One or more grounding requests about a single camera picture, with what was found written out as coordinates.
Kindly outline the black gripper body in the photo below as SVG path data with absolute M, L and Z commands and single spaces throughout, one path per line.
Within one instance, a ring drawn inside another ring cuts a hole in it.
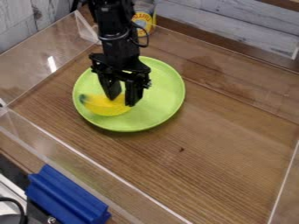
M 137 88 L 148 88 L 151 68 L 139 59 L 140 48 L 147 45 L 140 45 L 137 38 L 129 35 L 100 35 L 99 40 L 103 52 L 93 52 L 88 58 L 100 86 L 119 88 L 120 82 L 124 82 Z

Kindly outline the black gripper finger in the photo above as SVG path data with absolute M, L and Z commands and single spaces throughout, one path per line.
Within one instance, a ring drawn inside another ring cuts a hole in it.
M 97 80 L 107 98 L 113 101 L 121 93 L 120 81 L 113 75 L 99 73 Z
M 143 98 L 145 83 L 143 80 L 125 81 L 125 105 L 133 107 Z

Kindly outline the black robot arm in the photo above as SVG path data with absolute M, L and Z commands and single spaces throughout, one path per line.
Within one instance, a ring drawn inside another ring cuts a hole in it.
M 132 0 L 88 0 L 88 9 L 97 23 L 97 39 L 103 53 L 92 53 L 91 69 L 97 74 L 100 86 L 109 100 L 121 93 L 125 83 L 125 105 L 133 107 L 141 100 L 144 90 L 151 87 L 151 68 L 139 59 L 140 48 L 136 14 Z

